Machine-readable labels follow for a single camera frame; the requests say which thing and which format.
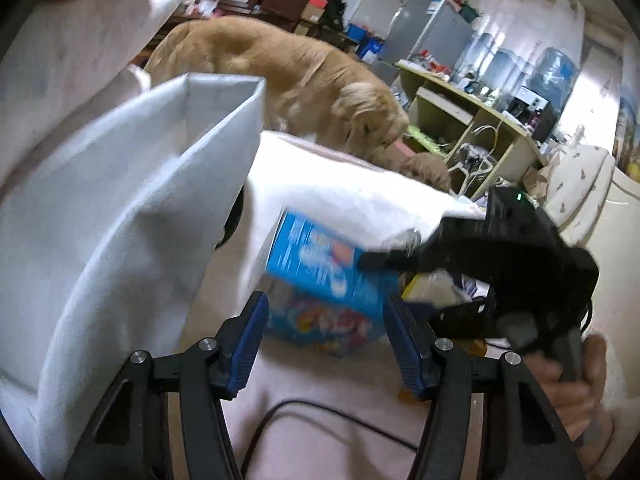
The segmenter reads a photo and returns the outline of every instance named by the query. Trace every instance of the dog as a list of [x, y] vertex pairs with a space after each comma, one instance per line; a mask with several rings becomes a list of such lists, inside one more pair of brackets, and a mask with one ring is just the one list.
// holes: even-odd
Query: dog
[[[376, 156], [399, 139], [408, 116], [366, 66], [322, 41], [252, 18], [187, 22], [162, 40], [145, 69], [152, 86], [187, 72], [261, 76], [267, 129], [314, 136], [325, 147], [449, 190], [446, 165], [435, 157], [394, 169]], [[425, 165], [428, 171], [415, 171]]]

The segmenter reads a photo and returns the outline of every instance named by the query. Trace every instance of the metal screw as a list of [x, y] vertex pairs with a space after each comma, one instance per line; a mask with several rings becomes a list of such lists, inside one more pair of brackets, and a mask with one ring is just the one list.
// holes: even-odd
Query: metal screw
[[131, 354], [131, 357], [129, 359], [131, 359], [132, 363], [139, 365], [140, 363], [145, 362], [146, 352], [144, 350], [137, 350], [136, 352], [133, 352], [133, 354]]
[[504, 355], [504, 360], [507, 361], [510, 365], [519, 365], [522, 362], [522, 359], [516, 352], [507, 352]]
[[198, 343], [198, 346], [200, 350], [204, 350], [205, 352], [208, 352], [210, 350], [213, 350], [216, 346], [218, 346], [218, 343], [212, 337], [206, 337]]
[[448, 352], [453, 348], [453, 343], [451, 339], [441, 337], [440, 339], [436, 339], [436, 348], [442, 350], [443, 352]]

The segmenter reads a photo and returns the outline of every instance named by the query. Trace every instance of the blue gripper pad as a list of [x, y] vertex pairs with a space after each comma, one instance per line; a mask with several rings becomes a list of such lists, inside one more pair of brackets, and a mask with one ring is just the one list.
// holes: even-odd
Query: blue gripper pad
[[433, 332], [428, 326], [417, 325], [404, 303], [390, 295], [385, 301], [382, 319], [404, 386], [418, 400], [431, 398], [430, 393], [440, 382], [440, 367], [431, 355]]
[[218, 330], [220, 357], [211, 372], [221, 398], [231, 400], [246, 386], [268, 319], [267, 295], [255, 291], [240, 315], [227, 319]]

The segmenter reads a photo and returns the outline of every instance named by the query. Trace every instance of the refrigerator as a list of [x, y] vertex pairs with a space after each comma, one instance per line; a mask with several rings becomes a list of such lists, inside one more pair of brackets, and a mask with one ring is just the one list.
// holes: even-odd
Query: refrigerator
[[394, 63], [423, 50], [453, 69], [473, 35], [471, 25], [445, 0], [408, 0], [391, 23], [391, 31], [370, 65], [388, 85], [398, 76]]

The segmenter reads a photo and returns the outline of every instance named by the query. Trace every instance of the desk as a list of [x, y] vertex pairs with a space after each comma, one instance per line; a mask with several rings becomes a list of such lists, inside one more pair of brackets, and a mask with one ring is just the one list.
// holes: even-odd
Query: desk
[[[475, 129], [485, 125], [497, 129], [498, 140], [494, 150], [496, 164], [484, 181], [470, 187], [466, 195], [471, 200], [484, 195], [498, 177], [518, 182], [531, 166], [539, 169], [545, 165], [535, 141], [519, 124], [433, 74], [405, 61], [399, 61], [397, 66], [402, 88], [412, 101], [409, 108], [411, 123], [432, 137], [437, 135], [451, 144], [455, 142], [445, 157], [448, 167], [455, 165], [455, 153], [464, 142], [492, 148], [493, 131], [485, 130], [472, 135]], [[454, 189], [456, 180], [462, 183], [459, 176], [453, 173]]]

